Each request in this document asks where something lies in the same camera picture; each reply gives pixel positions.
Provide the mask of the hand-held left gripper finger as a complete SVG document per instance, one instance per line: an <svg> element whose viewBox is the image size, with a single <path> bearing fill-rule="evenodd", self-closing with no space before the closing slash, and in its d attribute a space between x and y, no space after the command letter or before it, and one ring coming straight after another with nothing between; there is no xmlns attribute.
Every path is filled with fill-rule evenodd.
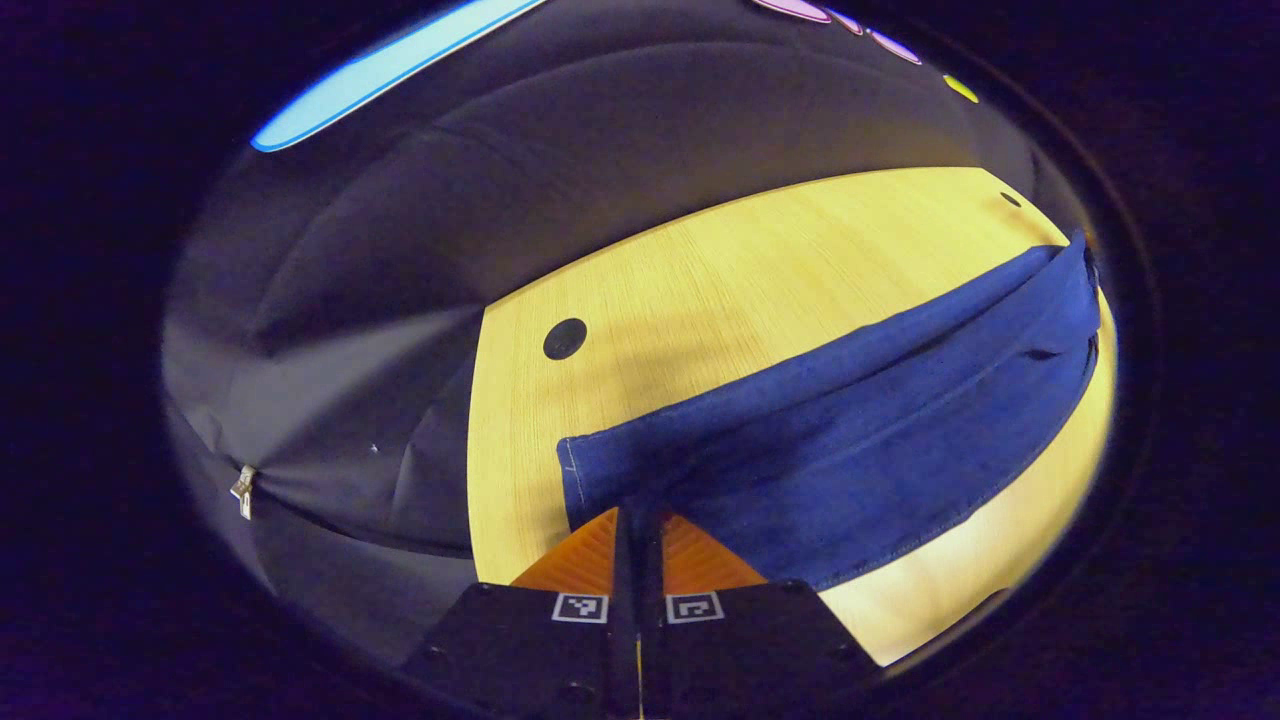
<svg viewBox="0 0 1280 720"><path fill-rule="evenodd" d="M512 582L461 593L404 675L472 719L637 719L628 515L612 509Z"/></svg>
<svg viewBox="0 0 1280 720"><path fill-rule="evenodd" d="M872 693L881 666L808 583L768 582L678 515L645 533L644 717L831 717Z"/></svg>

